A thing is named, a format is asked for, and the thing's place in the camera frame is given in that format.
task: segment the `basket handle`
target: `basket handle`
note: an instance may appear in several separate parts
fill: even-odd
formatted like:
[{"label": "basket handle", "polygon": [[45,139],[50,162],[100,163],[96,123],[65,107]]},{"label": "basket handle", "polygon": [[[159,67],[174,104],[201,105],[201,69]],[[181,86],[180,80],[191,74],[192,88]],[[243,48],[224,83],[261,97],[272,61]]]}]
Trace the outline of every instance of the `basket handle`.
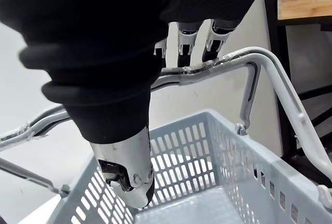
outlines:
[{"label": "basket handle", "polygon": [[[164,68],[160,77],[152,85],[151,91],[156,91],[168,86],[189,85],[225,72],[235,70],[237,68],[248,67],[248,80],[246,83],[245,94],[240,113],[240,116],[244,121],[243,127],[245,131],[245,129],[250,125],[249,116],[257,87],[261,65],[265,68],[272,82],[276,94],[279,97],[283,108],[285,109],[289,121],[294,128],[294,131],[307,158],[318,170],[320,170],[332,181],[332,163],[280,61],[269,50],[259,47],[250,47],[240,49],[221,58],[204,62],[196,66],[183,68]],[[20,131],[15,133],[15,144],[24,142],[27,139],[27,136],[25,135],[26,132],[30,131],[31,129],[37,132],[39,129],[41,129],[41,127],[45,128],[50,125],[50,122],[52,121],[46,121],[46,123],[43,123],[43,120],[45,118],[53,119],[54,117],[56,117],[55,119],[57,121],[69,120],[65,110],[61,107],[58,107],[58,109],[56,109],[54,112],[49,111],[46,116],[43,115],[41,119],[38,119],[36,124],[29,126],[28,129],[24,130],[23,132]],[[242,126],[239,125],[238,133],[240,134],[241,128]],[[3,138],[3,141],[5,140],[7,143],[10,143],[12,138],[12,136],[7,136]],[[319,186],[319,198],[325,207],[332,208],[331,193],[324,185]]]}]

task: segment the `gray shopping basket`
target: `gray shopping basket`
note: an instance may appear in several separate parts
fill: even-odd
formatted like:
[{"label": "gray shopping basket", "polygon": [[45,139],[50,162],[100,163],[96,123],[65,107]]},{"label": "gray shopping basket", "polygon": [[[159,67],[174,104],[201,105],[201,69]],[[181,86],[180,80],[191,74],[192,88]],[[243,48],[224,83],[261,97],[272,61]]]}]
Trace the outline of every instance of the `gray shopping basket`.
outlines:
[{"label": "gray shopping basket", "polygon": [[332,223],[312,182],[212,110],[150,137],[156,190],[147,208],[126,207],[93,158],[49,223]]},{"label": "gray shopping basket", "polygon": [[[62,197],[49,224],[83,223],[332,223],[332,194],[316,186],[246,132],[263,66],[307,158],[332,180],[332,163],[281,63],[268,50],[241,49],[213,61],[164,68],[151,91],[184,86],[240,67],[248,77],[240,117],[233,124],[205,111],[150,132],[155,195],[144,209],[126,207],[106,186],[95,158],[70,186],[0,158],[0,169],[49,188]],[[43,135],[69,120],[63,106],[0,138],[0,151]]]}]

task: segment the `plastic basket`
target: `plastic basket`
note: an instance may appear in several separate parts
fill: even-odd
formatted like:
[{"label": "plastic basket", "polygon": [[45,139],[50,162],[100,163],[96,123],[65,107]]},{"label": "plastic basket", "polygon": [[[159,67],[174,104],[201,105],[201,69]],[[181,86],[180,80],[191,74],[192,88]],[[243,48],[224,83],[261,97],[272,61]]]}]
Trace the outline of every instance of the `plastic basket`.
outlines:
[{"label": "plastic basket", "polygon": [[144,209],[126,207],[92,158],[48,223],[332,223],[312,182],[235,128],[208,110],[152,130]]}]

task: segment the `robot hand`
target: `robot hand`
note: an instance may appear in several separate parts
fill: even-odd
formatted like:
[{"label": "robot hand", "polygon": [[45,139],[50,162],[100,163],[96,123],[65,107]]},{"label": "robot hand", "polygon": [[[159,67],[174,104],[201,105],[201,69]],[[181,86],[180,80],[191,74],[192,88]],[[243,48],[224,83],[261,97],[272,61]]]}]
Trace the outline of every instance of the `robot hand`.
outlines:
[{"label": "robot hand", "polygon": [[178,22],[179,66],[190,64],[200,23],[214,19],[203,60],[216,56],[254,0],[0,0],[0,21],[20,32],[23,65],[43,69],[50,101],[62,104],[102,168],[133,207],[152,199],[150,86]]}]

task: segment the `white wall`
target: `white wall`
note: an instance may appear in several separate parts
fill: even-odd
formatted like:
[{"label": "white wall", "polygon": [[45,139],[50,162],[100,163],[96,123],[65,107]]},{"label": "white wall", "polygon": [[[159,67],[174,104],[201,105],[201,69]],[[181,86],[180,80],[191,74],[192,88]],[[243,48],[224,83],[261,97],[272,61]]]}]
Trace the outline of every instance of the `white wall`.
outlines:
[{"label": "white wall", "polygon": [[[195,63],[200,61],[206,27],[204,24],[199,33],[193,54]],[[176,27],[172,25],[167,62],[173,66],[176,61],[172,58],[177,57],[176,42]],[[263,0],[254,2],[222,53],[246,46],[269,48]],[[18,33],[0,25],[0,133],[24,124],[39,111],[52,105],[40,92],[41,85],[49,80],[48,75],[24,69],[19,63],[17,53],[23,47],[24,42]],[[198,85],[166,88],[153,93],[151,128],[204,108],[213,108],[230,120],[239,121],[245,75],[243,69]],[[249,133],[278,155],[281,154],[275,97],[265,72],[258,85]],[[51,178],[56,186],[60,186],[73,179],[90,152],[88,143],[80,136],[77,128],[72,123],[65,123],[49,133],[48,137],[1,152],[0,157]],[[39,186],[1,171],[0,182],[0,215],[9,224],[17,223],[53,196]]]}]

